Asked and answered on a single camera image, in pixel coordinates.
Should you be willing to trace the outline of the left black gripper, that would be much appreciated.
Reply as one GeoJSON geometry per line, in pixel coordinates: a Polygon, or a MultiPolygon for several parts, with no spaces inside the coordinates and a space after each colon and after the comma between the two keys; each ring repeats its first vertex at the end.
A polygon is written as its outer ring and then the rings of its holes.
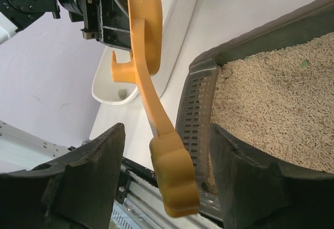
{"type": "Polygon", "coordinates": [[[81,0],[86,40],[129,51],[130,30],[127,0],[81,0]]]}

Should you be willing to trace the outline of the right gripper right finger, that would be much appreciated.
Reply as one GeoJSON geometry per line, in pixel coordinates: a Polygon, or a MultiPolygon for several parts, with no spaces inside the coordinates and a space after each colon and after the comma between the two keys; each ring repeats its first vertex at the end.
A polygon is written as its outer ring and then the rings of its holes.
{"type": "Polygon", "coordinates": [[[225,228],[333,228],[333,174],[271,156],[209,128],[225,228]]]}

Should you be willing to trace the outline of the yellow litter scoop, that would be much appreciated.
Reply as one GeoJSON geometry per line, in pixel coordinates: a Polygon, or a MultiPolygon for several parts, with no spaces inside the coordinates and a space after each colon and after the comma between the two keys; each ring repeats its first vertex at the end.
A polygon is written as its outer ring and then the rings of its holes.
{"type": "Polygon", "coordinates": [[[162,50],[161,0],[127,0],[130,61],[118,63],[111,55],[115,82],[136,84],[153,133],[151,161],[167,215],[173,218],[198,213],[200,201],[195,170],[188,151],[165,112],[151,76],[160,68],[162,50]]]}

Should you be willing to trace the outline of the dark grey litter box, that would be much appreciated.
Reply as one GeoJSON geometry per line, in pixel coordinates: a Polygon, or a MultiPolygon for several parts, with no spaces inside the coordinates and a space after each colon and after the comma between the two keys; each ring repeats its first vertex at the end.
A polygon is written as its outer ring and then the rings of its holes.
{"type": "Polygon", "coordinates": [[[209,128],[288,163],[333,174],[333,0],[315,0],[196,57],[176,129],[199,212],[223,225],[209,128]]]}

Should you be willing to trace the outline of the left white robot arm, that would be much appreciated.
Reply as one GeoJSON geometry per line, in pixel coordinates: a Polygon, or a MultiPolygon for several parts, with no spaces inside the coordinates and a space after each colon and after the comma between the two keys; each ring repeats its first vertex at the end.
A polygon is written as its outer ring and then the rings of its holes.
{"type": "Polygon", "coordinates": [[[127,0],[1,0],[1,43],[32,25],[45,13],[59,19],[60,8],[71,22],[82,22],[82,35],[129,51],[130,30],[127,0]]]}

